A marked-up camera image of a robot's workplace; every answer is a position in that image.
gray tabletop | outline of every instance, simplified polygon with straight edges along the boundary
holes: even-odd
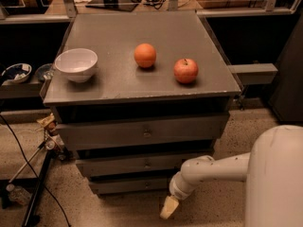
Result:
[[[139,68],[134,49],[152,44],[152,69]],[[79,14],[64,50],[88,48],[98,55],[98,72],[84,83],[55,72],[46,106],[102,104],[197,96],[232,96],[240,92],[222,56],[194,11]],[[175,62],[192,58],[199,65],[195,83],[183,85],[173,75]]]

bowl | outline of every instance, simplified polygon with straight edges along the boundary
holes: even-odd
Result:
[[[36,70],[35,75],[39,81],[45,81],[46,79],[52,79],[54,76],[54,71],[55,69],[53,68],[53,64],[48,63],[40,66]]]
[[[97,54],[85,48],[66,50],[55,60],[55,67],[64,77],[85,82],[97,72]]]
[[[5,75],[6,81],[12,83],[22,83],[28,80],[31,72],[31,66],[26,63],[17,63],[9,66],[7,70],[2,73]]]

gray cabinet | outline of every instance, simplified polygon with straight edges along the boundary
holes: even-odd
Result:
[[[157,50],[152,70],[134,62],[140,43]],[[75,47],[97,53],[97,74],[78,84],[56,71],[44,104],[93,192],[167,188],[186,159],[213,150],[240,88],[195,12],[79,14],[65,44]],[[193,84],[173,76],[180,57],[199,64]]]

drawer handle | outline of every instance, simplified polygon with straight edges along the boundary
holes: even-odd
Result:
[[[143,137],[144,138],[150,138],[152,136],[152,133],[150,130],[144,130]]]

concrete floor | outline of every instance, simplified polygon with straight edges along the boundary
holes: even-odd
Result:
[[[49,111],[2,113],[15,130],[26,156],[30,156],[44,138],[44,131],[36,119]],[[260,107],[230,111],[230,119],[223,136],[215,144],[215,159],[250,151],[264,131],[278,125],[267,108]],[[24,163],[19,147],[8,128],[0,120],[0,180],[9,179]],[[42,150],[31,162],[39,172],[45,152]],[[33,177],[27,168],[20,178]],[[88,181],[80,175],[74,162],[53,161],[45,182],[62,205],[74,227],[240,227],[243,226],[245,183],[203,183],[181,203],[172,218],[159,218],[167,190],[119,194],[98,197]],[[0,226],[21,226],[27,208],[13,205],[0,209]],[[37,215],[37,226],[67,226],[57,203],[44,191]]]

